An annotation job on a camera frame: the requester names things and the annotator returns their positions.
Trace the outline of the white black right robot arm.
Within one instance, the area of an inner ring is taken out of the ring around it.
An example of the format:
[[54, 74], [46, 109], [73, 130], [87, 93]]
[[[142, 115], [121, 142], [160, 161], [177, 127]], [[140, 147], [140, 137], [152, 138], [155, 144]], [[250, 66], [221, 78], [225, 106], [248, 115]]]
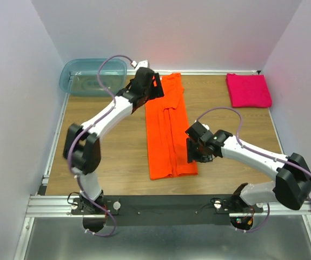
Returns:
[[227, 158], [256, 169], [271, 179], [266, 183], [241, 184], [231, 197], [231, 206], [237, 212], [260, 203], [280, 203], [290, 210], [299, 210], [311, 192], [310, 171], [299, 154], [273, 153], [241, 141], [221, 129], [212, 133], [198, 121], [186, 130], [186, 135], [189, 163]]

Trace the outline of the orange t shirt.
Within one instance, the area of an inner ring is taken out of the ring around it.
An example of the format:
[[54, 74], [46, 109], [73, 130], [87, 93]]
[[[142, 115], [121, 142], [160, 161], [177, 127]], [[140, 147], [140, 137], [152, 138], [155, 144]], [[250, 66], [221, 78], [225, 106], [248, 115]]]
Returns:
[[197, 164], [187, 162], [189, 122], [181, 74], [162, 76], [161, 84], [164, 97], [145, 104], [150, 179], [195, 176]]

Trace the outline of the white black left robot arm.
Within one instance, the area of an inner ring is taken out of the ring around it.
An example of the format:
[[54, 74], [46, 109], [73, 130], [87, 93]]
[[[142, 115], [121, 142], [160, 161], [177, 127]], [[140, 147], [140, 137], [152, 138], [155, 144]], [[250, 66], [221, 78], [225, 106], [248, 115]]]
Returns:
[[133, 79], [113, 95], [113, 100], [92, 119], [70, 125], [63, 157], [80, 187], [83, 207], [91, 214], [107, 211], [96, 170], [101, 162], [101, 141], [120, 121], [132, 115], [148, 101], [164, 97], [159, 73], [147, 67], [136, 71]]

